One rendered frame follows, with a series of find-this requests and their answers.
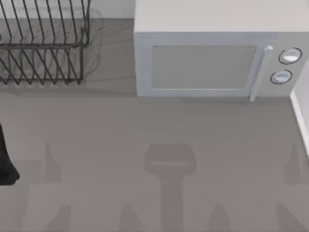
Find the microwave door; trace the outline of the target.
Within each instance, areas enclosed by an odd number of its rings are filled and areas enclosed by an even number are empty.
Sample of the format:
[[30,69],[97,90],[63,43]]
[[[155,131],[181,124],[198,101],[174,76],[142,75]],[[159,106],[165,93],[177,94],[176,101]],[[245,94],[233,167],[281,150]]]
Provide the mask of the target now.
[[215,33],[134,34],[140,97],[249,97],[263,43]]

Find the pale microwave oven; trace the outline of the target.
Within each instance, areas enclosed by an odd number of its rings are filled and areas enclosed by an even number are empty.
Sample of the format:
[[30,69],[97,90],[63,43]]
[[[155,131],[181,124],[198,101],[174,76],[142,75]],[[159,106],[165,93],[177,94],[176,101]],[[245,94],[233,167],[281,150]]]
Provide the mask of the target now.
[[[289,97],[309,59],[309,0],[136,0],[137,32],[215,33],[252,37],[273,46],[256,98]],[[293,64],[278,60],[283,50],[299,48]],[[292,72],[282,85],[270,81],[273,73]]]

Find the small microwave knob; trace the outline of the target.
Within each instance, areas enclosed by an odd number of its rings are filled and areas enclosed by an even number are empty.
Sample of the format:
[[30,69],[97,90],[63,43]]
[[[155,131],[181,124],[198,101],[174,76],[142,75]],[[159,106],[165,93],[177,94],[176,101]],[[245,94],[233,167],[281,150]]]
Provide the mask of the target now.
[[275,85],[282,85],[289,82],[293,77],[293,74],[289,70],[283,70],[275,72],[271,75],[270,81]]

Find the large microwave knob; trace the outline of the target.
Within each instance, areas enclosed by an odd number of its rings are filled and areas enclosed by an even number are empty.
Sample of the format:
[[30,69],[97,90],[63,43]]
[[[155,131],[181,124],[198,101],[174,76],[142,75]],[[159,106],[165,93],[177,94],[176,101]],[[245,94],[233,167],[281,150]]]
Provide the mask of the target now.
[[279,62],[284,65],[296,63],[302,57],[302,51],[299,48],[283,50],[279,55]]

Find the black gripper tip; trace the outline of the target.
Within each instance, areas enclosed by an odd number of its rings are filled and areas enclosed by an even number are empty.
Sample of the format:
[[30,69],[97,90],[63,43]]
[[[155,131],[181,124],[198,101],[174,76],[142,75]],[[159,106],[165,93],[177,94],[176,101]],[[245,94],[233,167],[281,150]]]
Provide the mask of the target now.
[[2,125],[0,124],[0,186],[12,186],[19,179],[20,174],[8,155]]

